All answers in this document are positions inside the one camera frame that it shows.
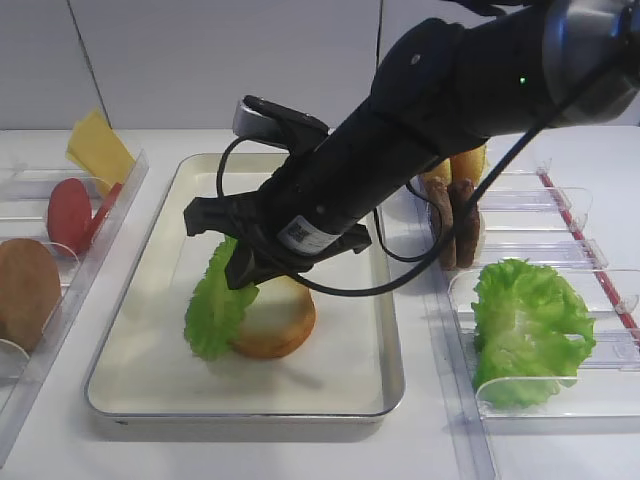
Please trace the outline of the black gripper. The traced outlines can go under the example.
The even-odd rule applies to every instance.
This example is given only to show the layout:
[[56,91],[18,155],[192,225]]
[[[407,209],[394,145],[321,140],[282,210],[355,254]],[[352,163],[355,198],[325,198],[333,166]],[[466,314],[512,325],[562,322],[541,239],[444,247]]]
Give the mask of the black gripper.
[[360,224],[370,209],[356,198],[351,155],[325,149],[327,132],[287,130],[250,141],[284,148],[288,156],[257,190],[196,197],[184,209],[188,236],[224,233],[237,244],[223,268],[227,284],[250,284],[308,272],[337,255],[371,244]]

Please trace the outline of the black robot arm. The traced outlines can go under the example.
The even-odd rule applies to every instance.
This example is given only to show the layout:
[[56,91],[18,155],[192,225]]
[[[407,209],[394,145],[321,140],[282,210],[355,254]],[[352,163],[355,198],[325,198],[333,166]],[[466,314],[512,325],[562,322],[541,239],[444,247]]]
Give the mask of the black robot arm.
[[527,1],[473,28],[428,19],[389,50],[368,96],[335,129],[244,97],[238,140],[287,158],[255,191],[193,199],[186,233],[236,240],[233,289],[304,273],[368,248],[362,219],[442,160],[495,136],[613,120],[638,91],[635,1]]

